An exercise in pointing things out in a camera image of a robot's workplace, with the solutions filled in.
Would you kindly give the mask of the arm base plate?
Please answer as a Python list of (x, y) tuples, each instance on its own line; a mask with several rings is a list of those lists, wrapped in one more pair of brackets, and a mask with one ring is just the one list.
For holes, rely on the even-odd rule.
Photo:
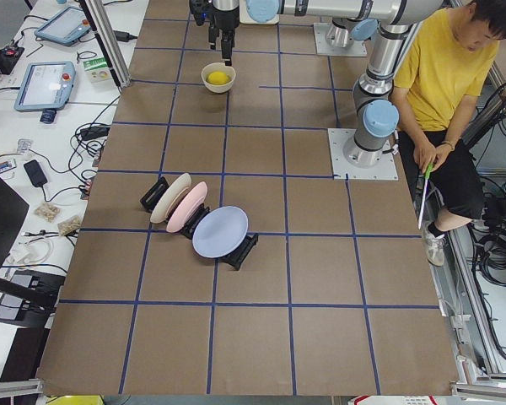
[(354, 40), (350, 31), (333, 23), (314, 23), (316, 53), (333, 57), (366, 57), (363, 41)]
[(398, 181), (395, 158), (386, 140), (377, 151), (361, 149), (352, 128), (329, 128), (328, 144), (335, 180)]

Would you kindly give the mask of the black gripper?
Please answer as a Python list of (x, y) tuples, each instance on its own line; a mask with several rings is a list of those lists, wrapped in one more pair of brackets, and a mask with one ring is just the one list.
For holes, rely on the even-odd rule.
[(234, 35), (236, 28), (240, 25), (240, 16), (238, 14), (211, 14), (208, 19), (210, 21), (208, 28), (208, 45), (211, 50), (215, 50), (217, 38), (219, 34), (222, 34), (222, 59), (226, 66), (231, 66)]

